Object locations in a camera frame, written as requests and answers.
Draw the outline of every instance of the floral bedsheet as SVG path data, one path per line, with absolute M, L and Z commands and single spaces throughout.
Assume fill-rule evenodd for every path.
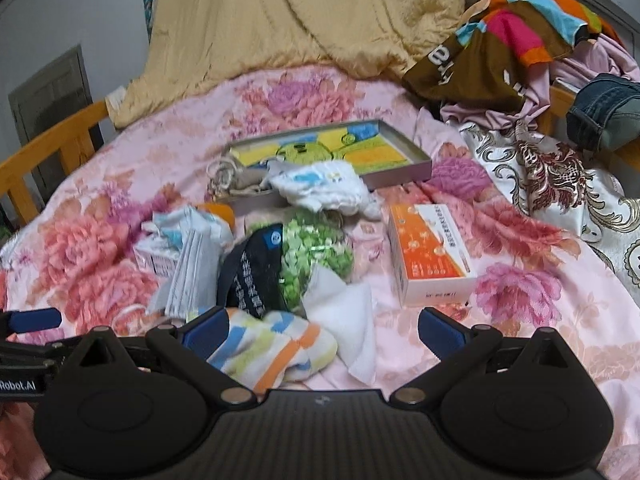
M 640 470 L 640 310 L 611 270 L 575 235 L 524 216 L 473 159 L 461 134 L 416 108 L 396 84 L 355 82 L 332 68 L 255 72 L 141 120 L 71 175 L 2 262 L 0 306 L 55 306 L 60 328 L 20 336 L 43 343 L 107 324 L 120 335 L 159 322 L 145 315 L 155 277 L 131 248 L 153 211 L 197 203 L 207 165 L 226 142 L 285 128 L 381 118 L 434 159 L 428 183 L 380 190 L 388 202 L 446 203 L 480 278 L 468 304 L 440 308 L 458 321 L 488 322 L 509 336 L 556 327 L 612 406 L 615 433 L 600 466 L 613 479 Z M 350 233 L 356 275 L 376 299 L 374 387 L 386 394 L 436 363 L 419 341 L 420 309 L 394 294 L 384 222 Z M 302 388 L 361 388 L 335 360 Z M 27 405 L 0 417 L 0 480 L 47 471 Z

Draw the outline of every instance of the yellow blanket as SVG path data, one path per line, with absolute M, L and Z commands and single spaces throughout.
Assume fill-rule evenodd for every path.
M 464 0 L 158 0 L 142 76 L 116 127 L 251 70 L 332 63 L 400 77 L 451 34 Z

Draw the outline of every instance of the gray door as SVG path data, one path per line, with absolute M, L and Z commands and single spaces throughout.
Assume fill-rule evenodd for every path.
M 20 143 L 24 146 L 42 132 L 91 104 L 80 46 L 48 64 L 9 95 Z M 102 136 L 96 126 L 91 132 L 94 147 Z M 65 179 L 57 155 L 44 160 L 33 172 L 40 195 L 46 203 Z

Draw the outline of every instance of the jeans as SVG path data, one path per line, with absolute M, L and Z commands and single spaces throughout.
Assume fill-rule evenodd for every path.
M 575 98 L 566 115 L 569 139 L 579 148 L 610 151 L 640 136 L 640 84 L 600 74 Z

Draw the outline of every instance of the silver bolt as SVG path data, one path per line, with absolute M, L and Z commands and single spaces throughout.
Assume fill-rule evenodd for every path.
M 420 388 L 400 388 L 396 391 L 396 399 L 405 404 L 418 404 L 422 402 L 427 395 Z
M 227 388 L 220 394 L 220 398 L 227 404 L 244 404 L 252 398 L 252 393 L 246 388 L 236 386 L 235 388 Z

